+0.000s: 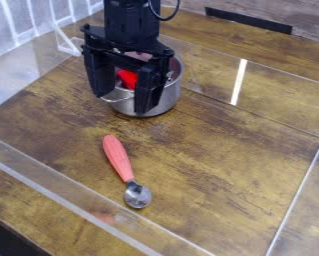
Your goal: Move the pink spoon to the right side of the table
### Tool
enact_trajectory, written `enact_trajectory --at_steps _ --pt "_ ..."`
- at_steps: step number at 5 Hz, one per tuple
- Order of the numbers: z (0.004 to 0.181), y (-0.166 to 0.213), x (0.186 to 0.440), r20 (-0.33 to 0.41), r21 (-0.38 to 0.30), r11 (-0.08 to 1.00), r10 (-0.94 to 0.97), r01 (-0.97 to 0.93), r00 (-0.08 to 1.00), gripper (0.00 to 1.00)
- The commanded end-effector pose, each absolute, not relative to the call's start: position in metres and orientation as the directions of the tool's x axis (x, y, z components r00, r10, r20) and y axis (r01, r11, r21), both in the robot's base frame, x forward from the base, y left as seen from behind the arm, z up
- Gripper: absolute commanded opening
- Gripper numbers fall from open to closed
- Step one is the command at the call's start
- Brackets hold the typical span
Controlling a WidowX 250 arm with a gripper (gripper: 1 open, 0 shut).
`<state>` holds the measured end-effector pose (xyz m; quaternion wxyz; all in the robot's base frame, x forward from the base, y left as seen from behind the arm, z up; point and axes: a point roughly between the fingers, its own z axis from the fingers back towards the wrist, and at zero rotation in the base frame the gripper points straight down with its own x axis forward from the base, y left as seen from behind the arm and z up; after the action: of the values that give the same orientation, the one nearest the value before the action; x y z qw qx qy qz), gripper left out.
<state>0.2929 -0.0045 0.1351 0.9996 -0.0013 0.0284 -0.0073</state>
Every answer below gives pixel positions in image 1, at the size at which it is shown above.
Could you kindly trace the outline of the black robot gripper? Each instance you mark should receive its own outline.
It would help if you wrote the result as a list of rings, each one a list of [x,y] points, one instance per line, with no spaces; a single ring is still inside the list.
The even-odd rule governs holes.
[[[109,53],[128,51],[152,54],[156,58],[172,58],[174,50],[160,42],[161,22],[169,21],[161,15],[162,0],[103,0],[105,26],[86,24],[83,56],[93,93],[98,98],[116,88],[116,63]],[[145,115],[160,104],[168,77],[154,64],[146,64],[138,71],[136,87],[136,113]]]

